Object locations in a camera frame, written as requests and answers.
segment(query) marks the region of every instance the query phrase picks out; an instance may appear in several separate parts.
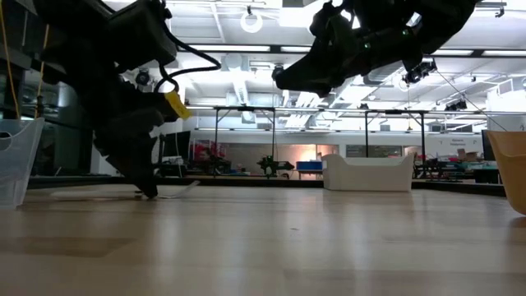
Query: desk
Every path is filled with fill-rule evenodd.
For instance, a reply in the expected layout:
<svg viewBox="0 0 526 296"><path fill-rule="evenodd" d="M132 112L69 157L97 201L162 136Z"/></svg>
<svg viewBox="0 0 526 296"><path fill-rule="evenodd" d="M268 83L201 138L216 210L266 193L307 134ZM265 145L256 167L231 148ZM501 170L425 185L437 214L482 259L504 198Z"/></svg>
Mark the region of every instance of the desk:
<svg viewBox="0 0 526 296"><path fill-rule="evenodd" d="M159 169L157 174L161 177L184 177L187 174L187 166L184 164L154 164L154 168Z"/></svg>
<svg viewBox="0 0 526 296"><path fill-rule="evenodd" d="M323 174L323 169L294 169L293 172L298 172L299 179L302 179L303 174Z"/></svg>
<svg viewBox="0 0 526 296"><path fill-rule="evenodd" d="M499 169L474 169L476 183L502 184Z"/></svg>
<svg viewBox="0 0 526 296"><path fill-rule="evenodd" d="M414 165L414 178L427 178L423 172L423 164ZM466 168L462 163L454 161L428 160L426 162L426 173L430 179L458 180L473 178L471 173L466 172Z"/></svg>

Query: blue container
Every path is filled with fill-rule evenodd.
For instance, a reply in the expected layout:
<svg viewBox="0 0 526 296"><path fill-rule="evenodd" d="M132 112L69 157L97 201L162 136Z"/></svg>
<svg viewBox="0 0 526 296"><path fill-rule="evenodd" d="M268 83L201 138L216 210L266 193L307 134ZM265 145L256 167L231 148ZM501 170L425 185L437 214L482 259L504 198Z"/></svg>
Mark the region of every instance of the blue container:
<svg viewBox="0 0 526 296"><path fill-rule="evenodd" d="M296 170L322 170L323 162L321 161L298 161Z"/></svg>

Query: black cable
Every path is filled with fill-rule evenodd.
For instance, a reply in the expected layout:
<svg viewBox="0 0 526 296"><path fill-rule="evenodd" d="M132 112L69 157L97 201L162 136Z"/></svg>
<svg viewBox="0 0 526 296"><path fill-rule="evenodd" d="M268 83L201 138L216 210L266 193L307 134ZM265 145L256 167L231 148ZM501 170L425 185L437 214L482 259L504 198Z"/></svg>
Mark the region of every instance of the black cable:
<svg viewBox="0 0 526 296"><path fill-rule="evenodd" d="M185 49L186 51L188 51L189 53L193 53L195 54L196 56L198 56L199 58L203 58L205 59L206 61L208 62L211 62L212 64L214 64L214 66L210 66L210 67L196 67L196 68L191 68L191 69L184 69L184 70L179 70L177 72L174 72L170 75L166 75L166 76L163 76L163 79L161 79L159 81L159 83L157 83L157 85L155 86L155 89L154 89L154 92L155 93L158 93L159 92L159 89L160 87L163 85L163 83L165 83L166 81L170 81L171 83L173 83L173 79L171 78L174 78L175 76L179 76L179 75L182 75L182 74L187 74L187 73L193 73L193 72L207 72L207 71L216 71L216 70L220 70L221 69L221 63L218 62L218 60L216 60L215 58L212 58L211 56L209 56L208 54L206 53L202 53L201 51L197 50L197 49L194 49L193 47L191 47L190 45L188 44L185 44L184 42L182 42L181 40L177 39L177 37L175 37L174 35L172 35L172 33L168 30L168 27L166 25L163 25L163 30L164 30L164 33L168 36L168 38L170 39L170 41L172 41L174 44L176 44L178 47L182 48L182 49Z"/></svg>
<svg viewBox="0 0 526 296"><path fill-rule="evenodd" d="M175 81L172 77L170 77L168 75L168 73L166 72L166 69L164 68L163 65L159 64L159 70L161 72L161 76L163 77L163 79L165 79L166 81L170 82L171 84L173 84L174 88L172 91L175 91L175 92L179 92L179 84L177 81Z"/></svg>
<svg viewBox="0 0 526 296"><path fill-rule="evenodd" d="M440 71L436 70L436 72L437 72L442 78L444 78L445 82L447 82L451 87L453 87L453 89L456 90L457 93L459 93L459 94L462 96L463 99L467 100L471 105L473 105L473 107L475 107L475 108L478 110L478 112L482 113L484 116L486 116L486 118L487 118L488 120L491 120L491 121L492 121L493 123L495 123L497 126L499 126L500 128L502 128L502 130L503 130L504 132L508 132L504 127L502 127L498 122L496 122L493 118L491 118L489 115L487 115L487 114L486 114L482 109L480 109L476 104L474 104L472 101L470 101L470 100L468 99L468 97L467 97L465 94L463 94L460 90L458 90L456 87L454 87L454 85L453 85L450 81L448 81L448 80L442 75L442 73L440 73Z"/></svg>

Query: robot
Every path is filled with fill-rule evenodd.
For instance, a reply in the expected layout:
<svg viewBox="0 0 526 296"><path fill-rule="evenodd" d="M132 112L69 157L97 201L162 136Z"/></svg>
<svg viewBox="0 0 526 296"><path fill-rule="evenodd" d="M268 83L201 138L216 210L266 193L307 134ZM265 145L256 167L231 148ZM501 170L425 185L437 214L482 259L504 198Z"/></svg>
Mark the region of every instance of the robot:
<svg viewBox="0 0 526 296"><path fill-rule="evenodd" d="M408 84L436 70L422 62L458 33L482 0L343 0L324 4L309 28L316 37L310 52L277 73L282 90L307 91L326 97L347 78L403 61ZM341 12L350 13L348 21ZM416 25L408 22L420 15ZM354 19L359 29L352 29Z"/></svg>
<svg viewBox="0 0 526 296"><path fill-rule="evenodd" d="M288 69L275 73L283 90L327 96L345 79L404 61L411 83L432 71L422 64L456 34L480 0L344 0L332 2L315 14L310 31L316 37L311 51ZM41 54L45 62L61 65L95 131L94 144L101 155L149 198L157 196L149 132L166 122L188 118L178 96L175 76L221 68L212 57L173 36L165 20L171 18L161 0L138 0L116 12L100 0L33 0L42 19L63 33L62 42ZM342 17L349 12L351 21ZM422 17L406 25L413 13ZM352 29L353 20L361 28ZM178 48L204 58L212 65L168 74L165 65ZM125 82L121 73L157 61L163 79L153 93L144 93ZM44 75L48 83L53 77ZM159 93L165 82L173 91Z"/></svg>

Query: table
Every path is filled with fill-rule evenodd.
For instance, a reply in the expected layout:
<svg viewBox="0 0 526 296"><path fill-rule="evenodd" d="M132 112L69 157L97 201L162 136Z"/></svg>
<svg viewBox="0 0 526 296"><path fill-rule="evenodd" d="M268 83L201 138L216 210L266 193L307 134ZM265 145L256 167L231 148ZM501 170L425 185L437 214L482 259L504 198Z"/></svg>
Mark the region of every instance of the table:
<svg viewBox="0 0 526 296"><path fill-rule="evenodd" d="M294 172L298 172L299 179L302 179L303 174L323 174L323 169L294 169Z"/></svg>
<svg viewBox="0 0 526 296"><path fill-rule="evenodd" d="M476 183L502 184L499 169L474 169Z"/></svg>

